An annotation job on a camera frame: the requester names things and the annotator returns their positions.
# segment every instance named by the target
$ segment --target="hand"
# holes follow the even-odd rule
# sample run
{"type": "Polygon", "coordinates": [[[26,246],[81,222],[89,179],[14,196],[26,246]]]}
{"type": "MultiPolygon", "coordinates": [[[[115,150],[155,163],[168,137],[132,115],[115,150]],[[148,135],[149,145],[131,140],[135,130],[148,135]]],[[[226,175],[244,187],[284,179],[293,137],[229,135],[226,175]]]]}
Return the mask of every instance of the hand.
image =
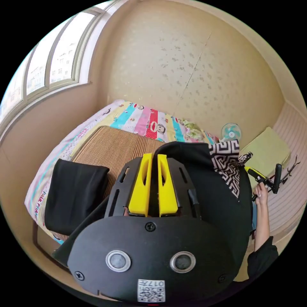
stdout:
{"type": "Polygon", "coordinates": [[[258,196],[255,200],[257,208],[260,206],[268,206],[268,189],[265,187],[263,182],[257,184],[254,189],[254,194],[258,196]]]}

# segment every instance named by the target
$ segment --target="patterned scarf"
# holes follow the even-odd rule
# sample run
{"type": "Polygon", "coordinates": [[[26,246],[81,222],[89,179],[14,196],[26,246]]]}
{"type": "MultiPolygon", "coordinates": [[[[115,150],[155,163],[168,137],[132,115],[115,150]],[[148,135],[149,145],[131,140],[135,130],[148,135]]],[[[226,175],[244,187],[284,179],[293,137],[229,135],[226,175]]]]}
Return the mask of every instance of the patterned scarf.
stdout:
{"type": "Polygon", "coordinates": [[[239,167],[253,156],[251,152],[239,156],[238,140],[209,145],[214,170],[219,173],[236,198],[240,194],[239,167]]]}

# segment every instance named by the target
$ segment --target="yellow bracket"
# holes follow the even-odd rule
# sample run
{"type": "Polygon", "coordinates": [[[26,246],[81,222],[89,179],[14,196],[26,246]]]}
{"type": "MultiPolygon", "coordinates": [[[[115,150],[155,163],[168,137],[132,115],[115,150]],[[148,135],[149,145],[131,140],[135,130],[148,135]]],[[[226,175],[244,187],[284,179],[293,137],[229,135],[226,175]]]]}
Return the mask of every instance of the yellow bracket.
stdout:
{"type": "Polygon", "coordinates": [[[145,153],[141,160],[128,206],[128,210],[132,214],[148,216],[152,164],[153,154],[145,153]]]}
{"type": "Polygon", "coordinates": [[[169,171],[167,157],[158,155],[158,188],[159,188],[159,212],[160,217],[166,214],[175,214],[178,211],[176,195],[169,171]]]}

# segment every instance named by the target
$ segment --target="window frame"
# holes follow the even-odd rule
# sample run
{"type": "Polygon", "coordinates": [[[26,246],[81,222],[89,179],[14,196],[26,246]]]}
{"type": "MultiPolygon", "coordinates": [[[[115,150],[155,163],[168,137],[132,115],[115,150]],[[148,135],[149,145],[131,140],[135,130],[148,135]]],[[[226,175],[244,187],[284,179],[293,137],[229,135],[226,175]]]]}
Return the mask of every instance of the window frame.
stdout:
{"type": "Polygon", "coordinates": [[[29,93],[27,95],[27,77],[29,72],[29,67],[31,60],[33,58],[34,52],[39,44],[39,42],[34,46],[32,51],[30,52],[30,56],[28,58],[28,61],[26,63],[23,77],[22,77],[22,83],[21,83],[21,100],[8,112],[8,114],[5,115],[5,117],[0,122],[0,140],[3,138],[4,133],[6,132],[9,124],[16,120],[16,118],[19,116],[19,114],[26,110],[27,107],[32,104],[33,102],[40,100],[40,98],[45,97],[47,94],[51,94],[53,92],[58,92],[61,88],[67,88],[70,86],[74,86],[79,83],[80,79],[80,70],[81,70],[81,63],[85,51],[85,47],[87,45],[88,39],[90,35],[92,34],[94,28],[96,25],[100,22],[100,20],[103,18],[105,13],[107,13],[108,9],[115,5],[118,2],[125,2],[123,0],[114,0],[112,3],[110,3],[104,10],[97,8],[97,7],[91,7],[86,10],[83,10],[84,13],[89,13],[94,15],[93,19],[89,22],[87,27],[85,28],[84,32],[82,33],[79,42],[77,44],[77,48],[74,54],[73,63],[72,63],[72,77],[70,79],[64,79],[60,81],[56,81],[54,83],[50,84],[50,76],[52,74],[51,71],[51,62],[52,58],[55,52],[55,49],[58,45],[58,42],[60,41],[62,34],[68,27],[68,25],[73,21],[73,19],[79,14],[75,14],[74,16],[70,17],[64,27],[60,30],[57,37],[55,38],[52,47],[50,49],[47,62],[46,62],[46,69],[45,69],[45,83],[44,86],[41,88],[29,93]]]}

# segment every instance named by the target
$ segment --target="electric fan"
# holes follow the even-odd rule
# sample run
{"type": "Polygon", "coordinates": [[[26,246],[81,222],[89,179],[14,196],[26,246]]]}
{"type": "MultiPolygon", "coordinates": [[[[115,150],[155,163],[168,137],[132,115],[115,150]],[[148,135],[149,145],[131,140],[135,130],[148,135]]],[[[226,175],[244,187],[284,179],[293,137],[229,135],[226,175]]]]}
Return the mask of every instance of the electric fan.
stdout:
{"type": "Polygon", "coordinates": [[[242,136],[241,129],[237,124],[234,124],[232,122],[226,124],[222,128],[222,139],[220,142],[227,142],[227,141],[233,141],[233,140],[240,140],[242,136]]]}

